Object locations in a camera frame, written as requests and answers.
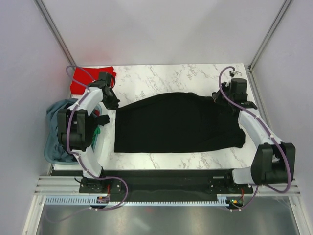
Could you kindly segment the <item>black t shirt with logo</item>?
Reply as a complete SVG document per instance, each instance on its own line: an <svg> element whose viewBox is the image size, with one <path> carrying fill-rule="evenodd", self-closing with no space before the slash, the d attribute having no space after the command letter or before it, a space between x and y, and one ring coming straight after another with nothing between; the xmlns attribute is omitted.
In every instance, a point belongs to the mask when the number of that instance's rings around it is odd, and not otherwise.
<svg viewBox="0 0 313 235"><path fill-rule="evenodd" d="M116 153L195 153L242 148L232 109L194 93L155 95L116 111Z"/></svg>

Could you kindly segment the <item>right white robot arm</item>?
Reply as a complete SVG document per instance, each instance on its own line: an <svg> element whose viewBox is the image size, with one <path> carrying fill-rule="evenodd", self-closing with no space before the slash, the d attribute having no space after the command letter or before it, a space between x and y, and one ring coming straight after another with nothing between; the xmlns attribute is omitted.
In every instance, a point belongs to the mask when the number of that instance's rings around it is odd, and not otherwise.
<svg viewBox="0 0 313 235"><path fill-rule="evenodd" d="M256 146L251 166L234 169L232 176L224 180L225 189L234 193L242 184L270 186L281 183L289 188L293 180L295 146L277 137L261 118L257 106L248 101L247 81L233 78L229 83L223 82L212 97L216 103L232 109Z"/></svg>

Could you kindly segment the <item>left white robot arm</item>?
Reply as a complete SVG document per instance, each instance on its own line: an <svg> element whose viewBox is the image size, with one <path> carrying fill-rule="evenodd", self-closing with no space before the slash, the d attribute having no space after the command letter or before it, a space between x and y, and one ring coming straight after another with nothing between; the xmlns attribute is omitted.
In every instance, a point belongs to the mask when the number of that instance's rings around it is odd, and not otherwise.
<svg viewBox="0 0 313 235"><path fill-rule="evenodd" d="M99 103L106 110L116 110L120 100L110 82L95 81L89 84L83 95L71 106L57 113L58 142L73 155L86 178L92 178L90 187L96 192L107 188L107 180L100 176L102 166L92 148L94 131L110 122L108 114L95 116L93 111Z"/></svg>

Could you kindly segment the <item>blue plastic laundry basket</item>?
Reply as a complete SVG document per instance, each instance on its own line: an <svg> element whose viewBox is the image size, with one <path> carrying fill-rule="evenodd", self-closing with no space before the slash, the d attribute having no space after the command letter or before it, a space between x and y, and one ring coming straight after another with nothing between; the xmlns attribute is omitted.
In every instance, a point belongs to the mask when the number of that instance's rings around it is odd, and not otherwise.
<svg viewBox="0 0 313 235"><path fill-rule="evenodd" d="M56 165L77 165L74 155L67 151L67 128L71 110L69 107L77 99L60 100L46 110L46 121L49 134L45 145L45 159ZM74 112L69 134L69 148L71 151L85 151L88 147L95 148L97 135L101 133L100 126L110 122L108 115L101 115L101 107L96 105L91 114L87 111Z"/></svg>

